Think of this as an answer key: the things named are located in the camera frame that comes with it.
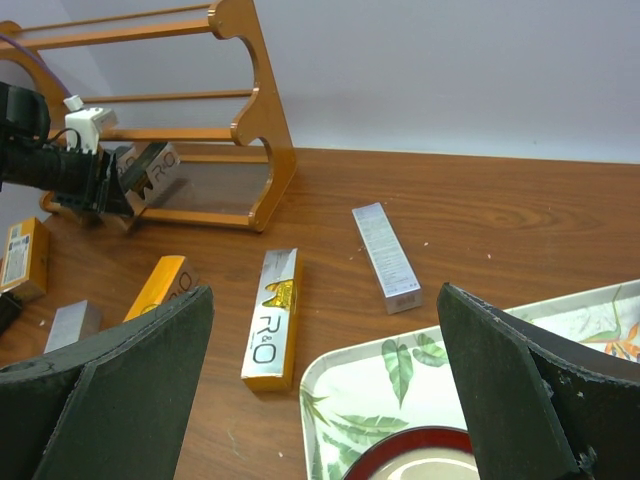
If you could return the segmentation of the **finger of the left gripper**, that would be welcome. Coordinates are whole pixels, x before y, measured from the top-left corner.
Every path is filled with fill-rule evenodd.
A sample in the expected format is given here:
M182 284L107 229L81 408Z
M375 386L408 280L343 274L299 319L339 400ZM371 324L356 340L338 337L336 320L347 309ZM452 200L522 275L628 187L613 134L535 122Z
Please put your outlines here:
M131 149L115 149L104 152L106 166L102 179L102 212L131 218L134 210L121 184L121 163L130 157Z

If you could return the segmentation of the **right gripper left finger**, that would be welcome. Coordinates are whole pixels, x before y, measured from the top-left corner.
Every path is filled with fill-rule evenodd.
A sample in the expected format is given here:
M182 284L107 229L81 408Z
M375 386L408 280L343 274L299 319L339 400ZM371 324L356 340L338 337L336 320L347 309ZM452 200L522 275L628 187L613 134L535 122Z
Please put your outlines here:
M171 479L214 319L210 287L1 370L4 479Z

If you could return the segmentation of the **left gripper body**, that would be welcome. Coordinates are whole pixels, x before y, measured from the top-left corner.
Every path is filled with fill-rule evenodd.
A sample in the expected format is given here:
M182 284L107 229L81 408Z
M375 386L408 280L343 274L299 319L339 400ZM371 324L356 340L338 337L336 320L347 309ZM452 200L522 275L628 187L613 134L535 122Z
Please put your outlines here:
M77 211L115 211L115 154L67 151L58 147L1 150L1 181L52 191L63 206Z

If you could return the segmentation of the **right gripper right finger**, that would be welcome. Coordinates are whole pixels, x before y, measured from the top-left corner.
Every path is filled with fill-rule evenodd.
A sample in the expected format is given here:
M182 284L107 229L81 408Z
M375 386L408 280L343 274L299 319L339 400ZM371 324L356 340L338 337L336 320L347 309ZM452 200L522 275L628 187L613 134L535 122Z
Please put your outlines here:
M481 478L638 478L638 363L450 283L437 312Z

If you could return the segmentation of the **black toothpaste box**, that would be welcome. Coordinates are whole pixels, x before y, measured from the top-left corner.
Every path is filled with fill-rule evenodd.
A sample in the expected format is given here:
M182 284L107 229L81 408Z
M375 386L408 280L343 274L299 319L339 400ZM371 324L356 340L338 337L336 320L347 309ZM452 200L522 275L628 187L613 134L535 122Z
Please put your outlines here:
M4 292L0 297L0 335L11 326L23 310L22 301L11 292Z
M115 149L119 184L137 218L176 181L179 156L170 142L151 142L143 148L131 144Z

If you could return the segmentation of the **orange toothpaste box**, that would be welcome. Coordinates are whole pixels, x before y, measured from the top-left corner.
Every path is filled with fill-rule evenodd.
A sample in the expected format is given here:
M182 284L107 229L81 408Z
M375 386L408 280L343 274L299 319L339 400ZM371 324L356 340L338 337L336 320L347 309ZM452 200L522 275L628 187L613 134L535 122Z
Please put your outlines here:
M186 256L162 256L129 308L124 322L135 319L197 286L200 276Z

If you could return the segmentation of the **yellow toothpaste box with barcode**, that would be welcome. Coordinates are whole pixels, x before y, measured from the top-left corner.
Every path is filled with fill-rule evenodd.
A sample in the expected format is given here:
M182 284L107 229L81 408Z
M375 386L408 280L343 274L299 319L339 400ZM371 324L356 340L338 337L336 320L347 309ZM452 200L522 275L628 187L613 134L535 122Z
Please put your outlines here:
M12 225L1 268L1 292L22 303L47 293L50 231L36 217Z

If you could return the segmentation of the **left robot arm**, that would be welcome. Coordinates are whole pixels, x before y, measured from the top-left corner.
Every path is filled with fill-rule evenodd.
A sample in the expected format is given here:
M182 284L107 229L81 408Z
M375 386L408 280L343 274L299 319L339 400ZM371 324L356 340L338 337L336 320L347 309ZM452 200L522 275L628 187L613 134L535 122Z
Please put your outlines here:
M75 212L131 217L115 154L78 127L62 130L63 147L50 126L43 95L1 84L1 181L51 191L55 203Z

